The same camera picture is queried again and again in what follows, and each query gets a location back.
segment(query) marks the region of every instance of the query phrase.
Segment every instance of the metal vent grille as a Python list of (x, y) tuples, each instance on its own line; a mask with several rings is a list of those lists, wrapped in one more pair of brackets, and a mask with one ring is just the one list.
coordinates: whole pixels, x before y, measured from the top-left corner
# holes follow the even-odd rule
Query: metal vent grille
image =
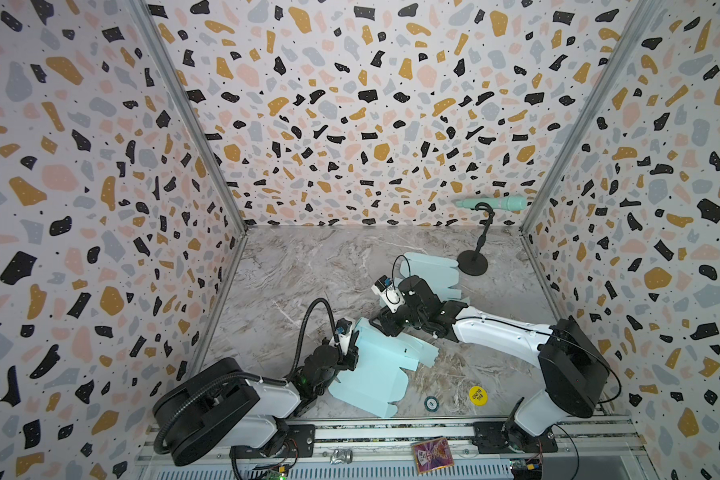
[[(246, 470), (240, 465), (244, 478), (254, 478), (261, 472)], [(483, 480), (488, 478), (512, 479), (509, 460), (457, 460), (456, 465), (418, 475), (410, 461), (354, 462), (351, 465), (332, 466), (325, 463), (297, 464), (291, 469), (288, 480), (321, 480), (323, 478), (441, 478), (442, 480)], [(230, 466), (197, 466), (178, 468), (162, 467), (152, 478), (155, 480), (233, 480)]]

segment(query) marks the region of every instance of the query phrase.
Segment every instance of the terrazzo wall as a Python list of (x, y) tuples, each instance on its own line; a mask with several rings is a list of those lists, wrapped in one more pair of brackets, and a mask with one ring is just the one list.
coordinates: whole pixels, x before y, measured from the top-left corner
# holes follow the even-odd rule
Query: terrazzo wall
[(720, 2), (664, 5), (530, 239), (661, 476), (720, 478)]
[(221, 205), (122, 2), (0, 3), (0, 478), (132, 467), (231, 263)]
[(149, 3), (249, 225), (476, 224), (452, 200), (531, 201), (635, 4)]

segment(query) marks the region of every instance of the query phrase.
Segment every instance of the yellow chip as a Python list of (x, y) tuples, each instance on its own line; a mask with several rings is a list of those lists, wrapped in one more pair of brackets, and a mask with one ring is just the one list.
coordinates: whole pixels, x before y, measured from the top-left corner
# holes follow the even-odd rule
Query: yellow chip
[(476, 406), (483, 406), (488, 403), (488, 394), (479, 386), (473, 386), (469, 389), (469, 399)]

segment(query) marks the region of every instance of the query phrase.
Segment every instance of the microphone stand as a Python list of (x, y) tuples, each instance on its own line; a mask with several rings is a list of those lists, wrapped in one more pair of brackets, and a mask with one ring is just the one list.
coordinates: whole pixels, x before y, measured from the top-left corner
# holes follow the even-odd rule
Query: microphone stand
[(456, 260), (458, 261), (458, 268), (467, 275), (478, 276), (488, 271), (488, 259), (480, 253), (480, 249), (485, 245), (485, 235), (488, 233), (488, 228), (494, 222), (495, 212), (490, 205), (485, 202), (480, 202), (475, 205), (473, 210), (487, 211), (488, 220), (485, 222), (485, 228), (483, 233), (478, 238), (477, 247), (474, 250), (465, 250), (461, 252)]

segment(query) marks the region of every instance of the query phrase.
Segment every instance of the gray marble surface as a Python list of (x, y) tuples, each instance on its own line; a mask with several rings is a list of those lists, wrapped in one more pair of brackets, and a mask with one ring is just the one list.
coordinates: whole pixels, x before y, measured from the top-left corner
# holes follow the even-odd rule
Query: gray marble surface
[[(517, 228), (491, 227), (483, 253), (488, 272), (460, 275), (458, 288), (471, 305), (495, 315), (537, 323), (556, 320), (525, 255)], [(474, 248), (475, 228), (425, 227), (277, 227), (249, 232), (248, 244), (232, 283), (206, 356), (206, 366), (234, 357), (247, 371), (282, 377), (290, 370), (298, 329), (310, 302), (324, 296), (336, 319), (370, 318), (378, 311), (371, 285), (390, 275), (394, 258), (405, 252), (456, 258)], [(327, 336), (322, 305), (312, 312), (302, 360)], [(542, 387), (541, 372), (530, 364), (480, 345), (434, 339), (407, 329), (440, 349), (432, 368), (404, 370), (409, 384), (397, 402), (398, 417), (508, 415), (521, 396)], [(472, 386), (488, 392), (488, 404), (473, 405)], [(424, 399), (435, 396), (440, 409), (430, 413)], [(370, 417), (359, 408), (322, 396), (306, 418)]]

